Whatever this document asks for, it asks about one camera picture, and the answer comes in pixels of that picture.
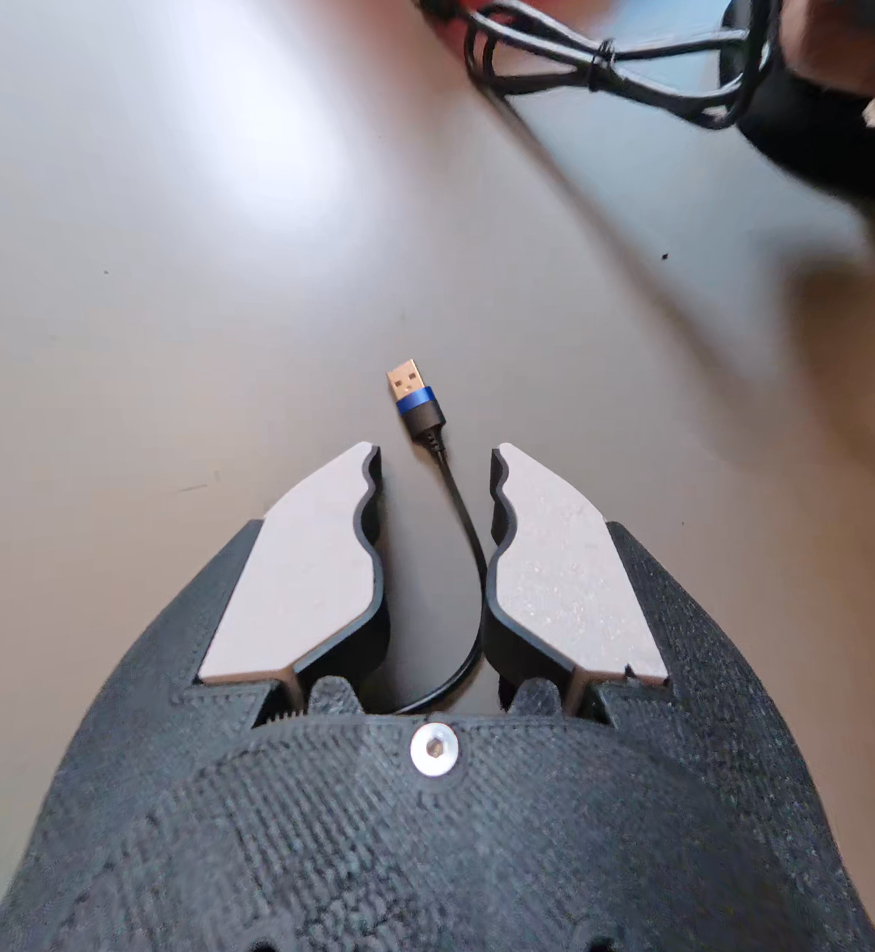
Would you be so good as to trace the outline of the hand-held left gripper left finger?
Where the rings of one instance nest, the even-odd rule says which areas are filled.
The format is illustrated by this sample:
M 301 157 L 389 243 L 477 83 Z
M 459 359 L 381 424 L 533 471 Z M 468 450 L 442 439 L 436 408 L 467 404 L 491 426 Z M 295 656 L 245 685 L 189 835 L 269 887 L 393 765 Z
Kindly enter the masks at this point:
M 267 511 L 200 683 L 274 682 L 304 708 L 319 679 L 360 687 L 382 665 L 391 624 L 375 548 L 381 491 L 380 448 L 359 442 Z

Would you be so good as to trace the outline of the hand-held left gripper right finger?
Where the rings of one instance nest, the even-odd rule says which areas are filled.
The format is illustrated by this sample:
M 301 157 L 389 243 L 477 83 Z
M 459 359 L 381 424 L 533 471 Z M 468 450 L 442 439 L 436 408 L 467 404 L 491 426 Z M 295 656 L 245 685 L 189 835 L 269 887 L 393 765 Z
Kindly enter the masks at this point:
M 492 451 L 490 492 L 484 656 L 503 707 L 533 679 L 556 687 L 568 715 L 598 685 L 666 686 L 670 673 L 598 506 L 512 443 Z

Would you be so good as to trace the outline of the person's right hand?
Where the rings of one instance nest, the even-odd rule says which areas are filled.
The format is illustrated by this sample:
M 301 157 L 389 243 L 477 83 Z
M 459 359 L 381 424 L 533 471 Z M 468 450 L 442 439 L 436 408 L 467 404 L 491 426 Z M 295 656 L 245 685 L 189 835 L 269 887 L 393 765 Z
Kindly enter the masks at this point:
M 784 1 L 778 40 L 798 78 L 875 98 L 875 26 L 862 21 L 858 2 Z

